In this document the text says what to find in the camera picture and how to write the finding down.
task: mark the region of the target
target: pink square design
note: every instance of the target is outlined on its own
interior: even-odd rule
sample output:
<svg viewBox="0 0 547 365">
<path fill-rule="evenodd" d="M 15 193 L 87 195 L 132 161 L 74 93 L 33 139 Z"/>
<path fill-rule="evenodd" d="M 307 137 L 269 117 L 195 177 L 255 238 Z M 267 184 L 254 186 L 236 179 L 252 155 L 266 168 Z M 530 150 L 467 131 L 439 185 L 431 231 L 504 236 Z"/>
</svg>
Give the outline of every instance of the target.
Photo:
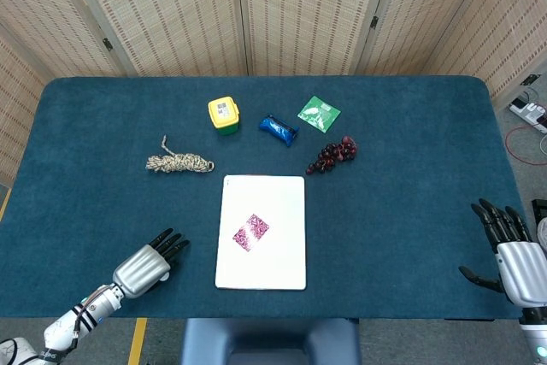
<svg viewBox="0 0 547 365">
<path fill-rule="evenodd" d="M 266 222 L 258 215 L 253 214 L 241 228 L 238 229 L 233 236 L 233 240 L 238 243 L 241 248 L 249 252 L 269 228 L 270 226 L 266 224 Z"/>
</svg>

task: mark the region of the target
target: green card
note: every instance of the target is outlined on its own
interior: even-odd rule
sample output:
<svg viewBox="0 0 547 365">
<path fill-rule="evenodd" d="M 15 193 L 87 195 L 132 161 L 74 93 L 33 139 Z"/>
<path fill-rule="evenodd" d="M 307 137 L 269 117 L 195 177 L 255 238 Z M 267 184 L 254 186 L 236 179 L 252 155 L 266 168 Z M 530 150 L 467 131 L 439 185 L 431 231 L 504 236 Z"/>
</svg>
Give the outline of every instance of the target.
<svg viewBox="0 0 547 365">
<path fill-rule="evenodd" d="M 317 96 L 313 96 L 300 111 L 298 117 L 322 132 L 326 132 L 339 114 L 340 110 L 323 102 Z"/>
</svg>

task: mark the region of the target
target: grape bunch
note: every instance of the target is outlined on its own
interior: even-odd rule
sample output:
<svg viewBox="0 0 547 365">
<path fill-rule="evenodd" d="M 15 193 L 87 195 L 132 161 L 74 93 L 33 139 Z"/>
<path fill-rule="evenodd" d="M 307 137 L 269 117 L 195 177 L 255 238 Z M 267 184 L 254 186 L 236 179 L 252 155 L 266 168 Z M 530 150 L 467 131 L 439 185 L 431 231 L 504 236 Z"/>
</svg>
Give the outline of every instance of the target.
<svg viewBox="0 0 547 365">
<path fill-rule="evenodd" d="M 317 155 L 317 160 L 308 165 L 306 174 L 315 171 L 323 174 L 336 166 L 336 161 L 347 162 L 356 158 L 357 144 L 350 136 L 344 136 L 339 144 L 330 143 Z"/>
</svg>

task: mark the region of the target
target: beige rope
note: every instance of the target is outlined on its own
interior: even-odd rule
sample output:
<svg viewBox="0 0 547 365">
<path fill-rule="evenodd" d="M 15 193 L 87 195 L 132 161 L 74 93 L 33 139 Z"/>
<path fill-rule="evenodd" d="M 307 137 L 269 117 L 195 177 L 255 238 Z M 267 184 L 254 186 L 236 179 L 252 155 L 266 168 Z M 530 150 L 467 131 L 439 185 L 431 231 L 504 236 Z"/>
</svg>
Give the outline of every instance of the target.
<svg viewBox="0 0 547 365">
<path fill-rule="evenodd" d="M 207 173 L 213 171 L 215 164 L 208 162 L 197 154 L 175 154 L 165 145 L 168 136 L 163 136 L 162 148 L 169 156 L 151 156 L 146 162 L 147 170 L 155 172 L 163 171 L 163 173 L 171 173 L 172 171 L 195 171 L 196 173 Z"/>
</svg>

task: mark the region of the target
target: blue packet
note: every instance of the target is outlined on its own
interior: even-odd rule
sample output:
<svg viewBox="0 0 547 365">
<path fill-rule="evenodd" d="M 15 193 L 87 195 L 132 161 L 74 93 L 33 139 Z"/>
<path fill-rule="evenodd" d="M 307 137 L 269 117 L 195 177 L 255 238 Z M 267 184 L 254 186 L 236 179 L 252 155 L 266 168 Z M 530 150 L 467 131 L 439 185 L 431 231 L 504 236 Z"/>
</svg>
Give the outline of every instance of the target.
<svg viewBox="0 0 547 365">
<path fill-rule="evenodd" d="M 297 136 L 298 127 L 292 128 L 272 115 L 267 115 L 258 125 L 258 128 L 273 134 L 275 137 L 285 141 L 287 147 L 291 147 L 292 140 Z"/>
</svg>

